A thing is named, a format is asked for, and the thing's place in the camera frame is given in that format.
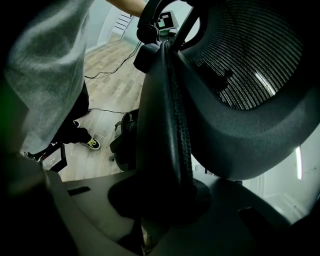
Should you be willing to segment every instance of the laminate floor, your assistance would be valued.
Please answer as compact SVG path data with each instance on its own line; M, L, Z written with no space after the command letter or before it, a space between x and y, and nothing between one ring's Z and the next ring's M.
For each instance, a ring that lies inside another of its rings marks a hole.
M135 49L135 45L111 35L109 43L89 52L84 61L84 74L93 77L99 72L115 70ZM99 79L85 79L89 93L89 108L100 108L117 112L128 112L139 107L142 84L145 74L137 70L128 59L114 74ZM112 155L110 143L115 138L115 124L121 121L123 114L93 110L80 118L81 127L97 139L100 150L91 150L77 144L66 144L67 167L59 172L63 181L74 181L101 177L121 172Z

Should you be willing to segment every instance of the person's arm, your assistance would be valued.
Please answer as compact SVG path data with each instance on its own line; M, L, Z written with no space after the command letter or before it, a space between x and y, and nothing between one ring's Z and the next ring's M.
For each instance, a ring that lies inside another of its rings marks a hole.
M110 4L119 8L121 11L140 17L146 3L143 0L107 0Z

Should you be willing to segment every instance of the black pants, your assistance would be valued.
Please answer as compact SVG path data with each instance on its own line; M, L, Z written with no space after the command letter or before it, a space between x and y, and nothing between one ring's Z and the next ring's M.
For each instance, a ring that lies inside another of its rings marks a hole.
M82 91L73 105L70 113L67 115L52 142L61 141L64 144L69 143L87 143L91 139L91 135L86 128L77 128L74 120L82 118L88 113L89 95L86 83L83 83Z

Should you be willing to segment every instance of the person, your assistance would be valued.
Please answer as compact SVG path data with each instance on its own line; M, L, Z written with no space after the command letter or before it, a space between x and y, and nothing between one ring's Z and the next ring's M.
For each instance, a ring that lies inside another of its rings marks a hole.
M4 77L29 108L22 151L30 155L57 141L100 148L75 121L89 108L83 66L93 1L54 1L26 26L9 53ZM143 0L107 1L136 17L146 5Z

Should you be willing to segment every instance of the gray sweatshirt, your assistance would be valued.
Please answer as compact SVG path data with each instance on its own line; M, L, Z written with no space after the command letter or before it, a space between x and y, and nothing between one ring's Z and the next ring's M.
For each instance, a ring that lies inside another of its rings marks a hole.
M84 83L86 24L93 0L60 0L33 19L11 49L4 77L29 108L22 151L45 149Z

